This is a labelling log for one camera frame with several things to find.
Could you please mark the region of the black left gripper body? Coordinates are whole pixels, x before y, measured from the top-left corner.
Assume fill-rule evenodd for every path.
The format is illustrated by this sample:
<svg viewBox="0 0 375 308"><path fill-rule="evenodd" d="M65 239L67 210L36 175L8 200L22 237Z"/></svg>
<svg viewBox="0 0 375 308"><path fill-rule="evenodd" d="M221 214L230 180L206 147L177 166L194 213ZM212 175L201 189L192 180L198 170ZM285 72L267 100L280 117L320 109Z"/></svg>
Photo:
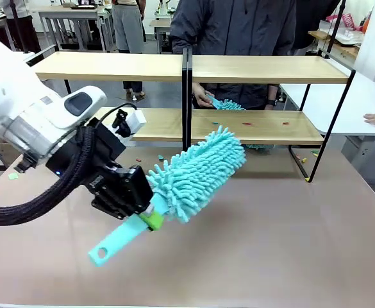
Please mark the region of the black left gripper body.
<svg viewBox="0 0 375 308"><path fill-rule="evenodd" d="M133 214L133 195L127 169L116 162L95 167L89 173L92 206L119 220Z"/></svg>

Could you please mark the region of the person's right hand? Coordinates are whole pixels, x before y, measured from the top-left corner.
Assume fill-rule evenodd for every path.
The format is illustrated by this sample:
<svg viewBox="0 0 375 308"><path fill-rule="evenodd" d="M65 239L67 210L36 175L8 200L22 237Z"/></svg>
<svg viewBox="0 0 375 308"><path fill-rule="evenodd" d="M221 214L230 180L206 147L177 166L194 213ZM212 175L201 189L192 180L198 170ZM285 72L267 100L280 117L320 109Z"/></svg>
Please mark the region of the person's right hand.
<svg viewBox="0 0 375 308"><path fill-rule="evenodd" d="M214 97L214 94L205 90L199 83L192 84L192 93L196 99L198 107L213 108L212 97Z"/></svg>

